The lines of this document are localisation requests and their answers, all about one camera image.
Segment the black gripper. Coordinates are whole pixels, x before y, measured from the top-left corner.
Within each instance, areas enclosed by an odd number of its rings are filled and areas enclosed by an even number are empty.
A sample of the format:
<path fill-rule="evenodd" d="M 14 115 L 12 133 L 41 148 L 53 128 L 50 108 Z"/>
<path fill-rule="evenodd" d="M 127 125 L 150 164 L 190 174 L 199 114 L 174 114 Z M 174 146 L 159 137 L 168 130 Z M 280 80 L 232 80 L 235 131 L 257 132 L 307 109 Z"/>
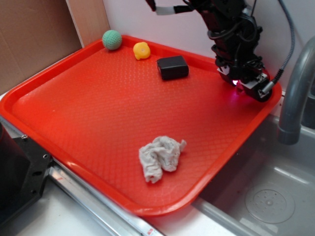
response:
<path fill-rule="evenodd" d="M 271 91 L 262 92 L 270 82 L 270 76 L 264 68 L 261 57 L 241 64 L 237 60 L 228 61 L 216 56 L 215 64 L 225 82 L 243 91 L 249 97 L 259 102 L 266 102 L 271 97 Z"/>

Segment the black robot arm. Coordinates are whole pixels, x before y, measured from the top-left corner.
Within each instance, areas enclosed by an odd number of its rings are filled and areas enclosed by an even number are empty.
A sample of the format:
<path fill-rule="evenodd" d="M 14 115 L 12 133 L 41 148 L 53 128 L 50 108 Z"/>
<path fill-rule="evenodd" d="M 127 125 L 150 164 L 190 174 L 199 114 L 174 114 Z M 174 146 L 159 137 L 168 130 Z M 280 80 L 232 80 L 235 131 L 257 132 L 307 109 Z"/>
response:
<path fill-rule="evenodd" d="M 158 7 L 146 2 L 157 15 L 197 11 L 214 41 L 211 47 L 221 78 L 230 85 L 240 86 L 246 95 L 259 102 L 267 101 L 272 92 L 264 92 L 270 77 L 262 57 L 255 54 L 262 27 L 256 24 L 244 0 L 186 0 L 184 5 Z"/>

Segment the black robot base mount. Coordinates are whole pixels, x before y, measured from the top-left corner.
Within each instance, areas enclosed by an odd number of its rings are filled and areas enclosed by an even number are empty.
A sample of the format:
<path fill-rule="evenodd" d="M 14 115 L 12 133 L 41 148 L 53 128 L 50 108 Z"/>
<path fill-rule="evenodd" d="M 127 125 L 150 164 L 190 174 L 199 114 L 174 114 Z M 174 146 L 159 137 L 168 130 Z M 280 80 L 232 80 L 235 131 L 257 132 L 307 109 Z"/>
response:
<path fill-rule="evenodd" d="M 51 154 L 31 138 L 12 138 L 0 126 L 0 225 L 38 201 L 49 174 Z"/>

